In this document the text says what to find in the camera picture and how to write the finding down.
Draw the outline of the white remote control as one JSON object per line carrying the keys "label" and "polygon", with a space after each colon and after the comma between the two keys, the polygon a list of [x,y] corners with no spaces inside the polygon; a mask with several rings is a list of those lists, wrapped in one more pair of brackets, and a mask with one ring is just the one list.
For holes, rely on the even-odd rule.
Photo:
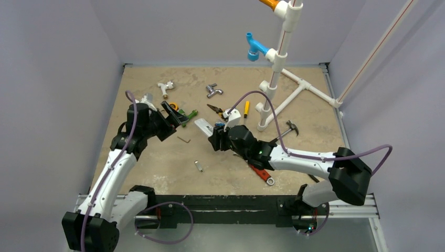
{"label": "white remote control", "polygon": [[204,118],[199,118],[194,121],[194,124],[201,130],[201,132],[206,135],[206,137],[211,137],[213,135],[214,126],[211,125]]}

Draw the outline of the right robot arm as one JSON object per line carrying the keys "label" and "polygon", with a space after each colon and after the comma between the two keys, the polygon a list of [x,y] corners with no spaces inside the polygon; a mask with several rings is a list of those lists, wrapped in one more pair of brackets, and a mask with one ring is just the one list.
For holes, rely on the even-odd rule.
{"label": "right robot arm", "polygon": [[213,127],[208,141],[214,151],[231,150],[259,170],[286,170],[322,178],[300,188],[294,206],[302,214],[335,200],[355,206],[365,203],[372,171],[348,148],[320,153],[285,149],[276,142],[256,139],[244,125]]}

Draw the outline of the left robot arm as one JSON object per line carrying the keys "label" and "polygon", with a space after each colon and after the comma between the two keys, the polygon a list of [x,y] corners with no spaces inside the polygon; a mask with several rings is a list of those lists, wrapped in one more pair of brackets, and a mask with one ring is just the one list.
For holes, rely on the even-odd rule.
{"label": "left robot arm", "polygon": [[71,250],[114,251],[121,230],[142,213],[154,213],[157,219],[161,211],[156,203],[154,189],[136,185],[122,202],[116,203],[118,193],[130,170],[136,165],[147,147],[148,139],[160,141],[176,132],[188,117],[173,109],[167,102],[161,103],[167,116],[150,102],[138,101],[129,106],[126,121],[112,139],[107,162],[86,199],[75,212],[66,212],[62,227]]}

